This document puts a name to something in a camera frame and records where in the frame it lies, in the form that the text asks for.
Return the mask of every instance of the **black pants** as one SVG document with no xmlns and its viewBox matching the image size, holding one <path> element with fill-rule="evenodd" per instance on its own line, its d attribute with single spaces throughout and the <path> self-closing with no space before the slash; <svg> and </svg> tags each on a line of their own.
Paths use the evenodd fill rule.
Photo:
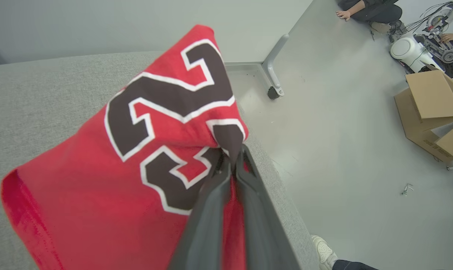
<svg viewBox="0 0 453 270">
<path fill-rule="evenodd" d="M 396 20 L 399 20 L 400 17 L 402 16 L 402 13 L 403 13 L 403 10 L 399 6 L 391 5 L 391 6 L 385 7 L 385 10 L 378 13 L 377 15 L 369 18 L 368 21 L 389 24 Z"/>
<path fill-rule="evenodd" d="M 353 7 L 359 0 L 341 0 L 338 5 L 343 10 Z M 352 15 L 352 19 L 359 22 L 378 22 L 389 24 L 399 20 L 403 10 L 397 5 L 374 5 L 365 7 Z"/>
<path fill-rule="evenodd" d="M 360 262 L 338 260 L 333 265 L 333 270 L 377 270 Z"/>
</svg>

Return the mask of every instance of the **metal bracket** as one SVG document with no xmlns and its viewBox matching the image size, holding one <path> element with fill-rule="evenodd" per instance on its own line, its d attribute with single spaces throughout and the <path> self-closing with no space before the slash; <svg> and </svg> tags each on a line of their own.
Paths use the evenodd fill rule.
<svg viewBox="0 0 453 270">
<path fill-rule="evenodd" d="M 405 189 L 403 190 L 402 192 L 402 195 L 407 195 L 407 192 L 408 192 L 408 188 L 410 188 L 411 190 L 413 190 L 413 188 L 411 188 L 410 186 L 413 186 L 411 183 L 407 183 Z"/>
<path fill-rule="evenodd" d="M 273 84 L 273 88 L 275 89 L 276 93 L 281 97 L 283 97 L 284 92 L 280 86 L 280 81 L 278 80 L 278 77 L 273 70 L 273 61 L 275 61 L 276 56 L 283 48 L 283 45 L 285 45 L 288 38 L 290 38 L 290 35 L 284 34 L 268 54 L 265 61 L 261 64 L 261 67 L 265 70 L 268 79 L 270 79 L 271 84 Z"/>
<path fill-rule="evenodd" d="M 453 45 L 450 42 L 441 43 L 438 35 L 434 35 L 434 39 L 438 45 L 425 38 L 425 48 L 443 63 L 453 63 Z"/>
</svg>

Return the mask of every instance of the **wire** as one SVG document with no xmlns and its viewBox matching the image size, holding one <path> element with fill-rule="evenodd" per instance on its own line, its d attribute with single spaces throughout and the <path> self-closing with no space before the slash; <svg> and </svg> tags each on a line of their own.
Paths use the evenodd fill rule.
<svg viewBox="0 0 453 270">
<path fill-rule="evenodd" d="M 422 56 L 423 53 L 424 53 L 425 51 L 427 51 L 426 48 L 423 49 L 423 51 L 420 53 L 420 56 Z M 420 56 L 418 56 L 415 60 L 413 60 L 412 64 L 413 64 L 418 58 L 420 58 Z"/>
<path fill-rule="evenodd" d="M 443 3 L 443 4 L 433 5 L 433 6 L 429 7 L 429 8 L 427 8 L 427 10 L 425 10 L 425 12 L 422 13 L 422 15 L 420 15 L 420 17 L 423 16 L 422 19 L 420 19 L 420 20 L 418 20 L 418 21 L 416 21 L 416 22 L 412 22 L 411 24 L 408 24 L 408 25 L 405 26 L 405 29 L 406 29 L 406 32 L 405 32 L 405 33 L 408 33 L 408 32 L 410 32 L 410 31 L 412 31 L 412 30 L 413 30 L 413 31 L 416 31 L 423 23 L 429 21 L 429 19 L 430 19 L 434 14 L 436 14 L 436 13 L 439 12 L 441 9 L 443 9 L 444 7 L 446 7 L 446 6 L 448 6 L 448 5 L 451 5 L 451 4 L 453 4 L 452 1 L 446 2 L 446 3 Z M 437 9 L 436 9 L 434 12 L 432 12 L 432 13 L 426 15 L 429 11 L 431 11 L 431 10 L 433 10 L 433 9 L 435 9 L 435 8 L 437 8 Z"/>
</svg>

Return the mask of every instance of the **cardboard box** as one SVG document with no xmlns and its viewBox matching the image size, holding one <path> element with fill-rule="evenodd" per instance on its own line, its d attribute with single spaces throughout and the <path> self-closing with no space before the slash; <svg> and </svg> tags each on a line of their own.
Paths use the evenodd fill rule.
<svg viewBox="0 0 453 270">
<path fill-rule="evenodd" d="M 453 161 L 453 80 L 441 70 L 406 75 L 395 96 L 406 137 L 444 162 Z"/>
</svg>

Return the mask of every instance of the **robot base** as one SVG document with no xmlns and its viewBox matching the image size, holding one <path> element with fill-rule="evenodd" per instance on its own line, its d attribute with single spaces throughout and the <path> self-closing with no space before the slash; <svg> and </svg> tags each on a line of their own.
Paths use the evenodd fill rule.
<svg viewBox="0 0 453 270">
<path fill-rule="evenodd" d="M 408 66 L 411 72 L 420 72 L 425 64 L 442 69 L 435 60 L 434 56 L 427 51 L 423 44 L 417 42 L 413 36 L 406 36 L 398 39 L 391 45 L 391 57 L 399 60 Z"/>
</svg>

